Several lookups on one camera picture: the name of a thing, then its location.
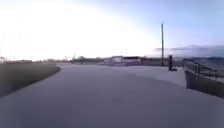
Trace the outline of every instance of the road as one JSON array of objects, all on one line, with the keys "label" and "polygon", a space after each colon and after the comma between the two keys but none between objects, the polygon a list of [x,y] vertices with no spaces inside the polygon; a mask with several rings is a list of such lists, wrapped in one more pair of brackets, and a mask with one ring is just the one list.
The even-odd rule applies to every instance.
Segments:
[{"label": "road", "polygon": [[1,128],[223,128],[224,101],[106,66],[61,72],[0,99]]}]

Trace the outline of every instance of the utility pole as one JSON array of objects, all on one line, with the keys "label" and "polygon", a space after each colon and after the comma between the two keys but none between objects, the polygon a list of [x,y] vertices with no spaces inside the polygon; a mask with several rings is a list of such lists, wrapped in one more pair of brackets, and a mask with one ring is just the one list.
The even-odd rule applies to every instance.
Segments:
[{"label": "utility pole", "polygon": [[163,37],[163,23],[161,24],[161,35],[162,35],[162,62],[161,62],[161,65],[164,66],[164,37]]}]

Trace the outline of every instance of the fence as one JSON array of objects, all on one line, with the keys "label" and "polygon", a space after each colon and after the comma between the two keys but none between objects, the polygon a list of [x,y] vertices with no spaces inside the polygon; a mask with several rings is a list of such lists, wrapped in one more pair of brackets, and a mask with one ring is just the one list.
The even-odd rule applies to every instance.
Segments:
[{"label": "fence", "polygon": [[183,67],[187,71],[193,71],[195,75],[201,75],[204,77],[208,77],[209,79],[215,78],[215,80],[217,80],[217,77],[219,75],[218,70],[204,66],[192,59],[185,59]]}]

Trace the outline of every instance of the cloudy sky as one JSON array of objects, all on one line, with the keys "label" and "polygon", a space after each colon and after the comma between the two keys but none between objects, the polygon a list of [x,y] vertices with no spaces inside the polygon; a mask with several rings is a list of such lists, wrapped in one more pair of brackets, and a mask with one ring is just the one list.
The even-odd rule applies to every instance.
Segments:
[{"label": "cloudy sky", "polygon": [[221,0],[1,0],[0,54],[34,60],[156,56],[161,22],[167,49],[206,47],[203,52],[214,54],[224,45],[223,16]]}]

